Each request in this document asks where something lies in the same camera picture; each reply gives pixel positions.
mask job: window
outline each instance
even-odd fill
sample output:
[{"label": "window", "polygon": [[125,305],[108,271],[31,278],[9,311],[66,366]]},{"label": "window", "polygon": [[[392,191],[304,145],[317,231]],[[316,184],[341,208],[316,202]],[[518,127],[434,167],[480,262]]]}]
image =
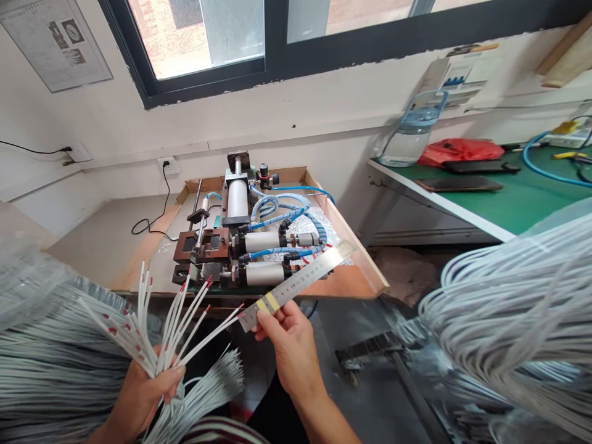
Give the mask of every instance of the window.
[{"label": "window", "polygon": [[99,0],[146,109],[573,25],[591,0]]}]

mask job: smartphone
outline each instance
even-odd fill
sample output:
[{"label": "smartphone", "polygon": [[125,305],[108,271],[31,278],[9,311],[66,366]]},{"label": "smartphone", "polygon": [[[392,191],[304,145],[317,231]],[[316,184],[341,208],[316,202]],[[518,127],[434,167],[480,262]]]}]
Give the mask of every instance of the smartphone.
[{"label": "smartphone", "polygon": [[418,179],[415,183],[431,192],[495,191],[504,187],[501,183],[483,176]]},{"label": "smartphone", "polygon": [[505,160],[458,160],[442,162],[444,168],[454,174],[475,174],[475,173],[513,173],[521,170]]}]

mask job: poster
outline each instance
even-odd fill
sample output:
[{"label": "poster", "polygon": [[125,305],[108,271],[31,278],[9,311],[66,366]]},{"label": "poster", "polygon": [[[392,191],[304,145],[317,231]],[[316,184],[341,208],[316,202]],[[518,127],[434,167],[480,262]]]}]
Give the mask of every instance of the poster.
[{"label": "poster", "polygon": [[0,23],[52,93],[113,78],[75,0],[3,0]]}]

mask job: steel ruler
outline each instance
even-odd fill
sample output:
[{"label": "steel ruler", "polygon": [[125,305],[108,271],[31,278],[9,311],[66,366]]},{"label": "steel ruler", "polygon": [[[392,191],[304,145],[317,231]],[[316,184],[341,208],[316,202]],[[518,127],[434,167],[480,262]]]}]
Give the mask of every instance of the steel ruler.
[{"label": "steel ruler", "polygon": [[243,330],[248,332],[253,327],[257,327],[257,312],[259,310],[268,311],[273,315],[280,307],[341,264],[355,250],[356,247],[349,241],[342,240],[318,258],[312,260],[310,264],[304,266],[239,315],[239,322]]}]

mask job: glass pane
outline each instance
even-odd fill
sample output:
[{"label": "glass pane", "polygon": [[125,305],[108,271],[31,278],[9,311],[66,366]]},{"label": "glass pane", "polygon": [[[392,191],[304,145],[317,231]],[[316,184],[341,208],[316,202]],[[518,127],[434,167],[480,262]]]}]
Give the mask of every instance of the glass pane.
[{"label": "glass pane", "polygon": [[[489,0],[435,0],[432,12]],[[288,43],[394,22],[429,11],[430,0],[290,0]]]},{"label": "glass pane", "polygon": [[263,57],[263,0],[128,0],[157,79]]}]

